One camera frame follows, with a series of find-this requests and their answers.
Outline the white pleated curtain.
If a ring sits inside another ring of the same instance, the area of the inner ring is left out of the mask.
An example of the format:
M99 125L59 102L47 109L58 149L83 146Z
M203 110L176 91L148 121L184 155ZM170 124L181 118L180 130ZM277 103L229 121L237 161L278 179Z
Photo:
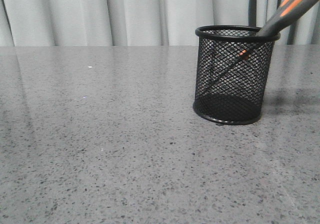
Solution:
M0 0L6 46L196 45L208 25L261 27L284 0Z

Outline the grey orange handled scissors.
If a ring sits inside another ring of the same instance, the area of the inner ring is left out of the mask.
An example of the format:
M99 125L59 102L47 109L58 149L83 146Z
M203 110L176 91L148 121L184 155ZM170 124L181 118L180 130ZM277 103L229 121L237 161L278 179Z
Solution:
M275 35L304 15L319 0L284 0L273 16L256 33L257 37Z

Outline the black mesh pen holder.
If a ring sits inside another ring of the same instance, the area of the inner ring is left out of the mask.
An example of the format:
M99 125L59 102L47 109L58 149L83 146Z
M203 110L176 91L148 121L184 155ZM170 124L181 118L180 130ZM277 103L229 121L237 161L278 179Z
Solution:
M248 125L261 118L275 41L260 28L208 25L195 30L198 54L193 110L222 125Z

